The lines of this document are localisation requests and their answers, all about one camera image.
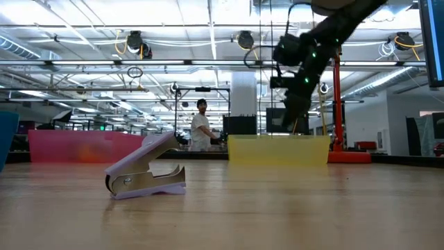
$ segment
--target red object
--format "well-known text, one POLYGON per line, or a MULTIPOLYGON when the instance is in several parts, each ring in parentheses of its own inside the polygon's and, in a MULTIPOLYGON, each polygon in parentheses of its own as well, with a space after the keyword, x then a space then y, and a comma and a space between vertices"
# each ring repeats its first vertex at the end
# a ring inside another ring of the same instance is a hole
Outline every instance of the red object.
POLYGON ((433 149, 433 152, 435 153, 436 157, 441 157, 444 154, 444 143, 436 145, 436 147, 433 149))
POLYGON ((372 158, 366 152, 329 152, 328 163, 372 163, 372 158))
POLYGON ((116 163, 144 137, 114 131, 29 131, 33 163, 116 163))
POLYGON ((376 142, 355 142, 355 148, 363 150, 376 150, 376 142))
POLYGON ((339 64, 341 59, 339 55, 334 57, 334 101, 336 105, 336 117, 335 117, 335 133, 336 139, 334 140, 333 150, 335 152, 343 151, 343 129, 342 129, 342 108, 341 108, 341 76, 339 64))

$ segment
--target red pole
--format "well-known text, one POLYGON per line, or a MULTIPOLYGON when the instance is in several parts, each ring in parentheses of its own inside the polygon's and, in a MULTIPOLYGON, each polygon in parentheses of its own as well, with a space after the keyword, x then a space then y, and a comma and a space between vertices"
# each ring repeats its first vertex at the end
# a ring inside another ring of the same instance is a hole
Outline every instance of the red pole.
POLYGON ((341 103, 341 77, 339 64, 341 59, 339 55, 334 57, 334 71, 333 71, 333 81, 334 81, 334 101, 336 104, 336 117, 335 117, 335 133, 336 139, 334 141, 333 150, 336 152, 343 150, 343 129, 342 129, 342 103, 341 103))

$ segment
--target purple staple remover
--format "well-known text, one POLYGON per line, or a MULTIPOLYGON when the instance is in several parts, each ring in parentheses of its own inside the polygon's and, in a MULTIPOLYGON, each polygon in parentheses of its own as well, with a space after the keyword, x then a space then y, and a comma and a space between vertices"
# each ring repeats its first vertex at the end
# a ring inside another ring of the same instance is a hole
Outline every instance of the purple staple remover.
POLYGON ((185 168, 180 165, 171 172, 154 176, 149 172, 150 161, 164 152, 179 149, 173 132, 145 137, 142 146, 113 166, 105 169, 106 188, 114 199, 146 196, 158 192, 185 193, 185 168))

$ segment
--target white t-shirt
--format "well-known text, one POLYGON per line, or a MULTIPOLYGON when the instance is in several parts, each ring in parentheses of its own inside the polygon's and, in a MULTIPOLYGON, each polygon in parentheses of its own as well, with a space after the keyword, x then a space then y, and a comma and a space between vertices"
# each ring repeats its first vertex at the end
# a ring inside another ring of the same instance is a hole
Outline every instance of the white t-shirt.
POLYGON ((198 113, 194 116, 191 122, 191 150, 192 151, 207 151, 211 147, 210 137, 202 132, 199 127, 205 126, 210 129, 210 123, 206 116, 198 113))

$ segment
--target yellow bin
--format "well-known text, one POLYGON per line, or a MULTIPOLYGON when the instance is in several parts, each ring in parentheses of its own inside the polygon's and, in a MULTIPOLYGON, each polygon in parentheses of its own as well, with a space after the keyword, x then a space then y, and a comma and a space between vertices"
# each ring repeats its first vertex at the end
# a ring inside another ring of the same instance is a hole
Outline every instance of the yellow bin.
POLYGON ((231 165, 324 167, 328 136, 229 135, 231 165))

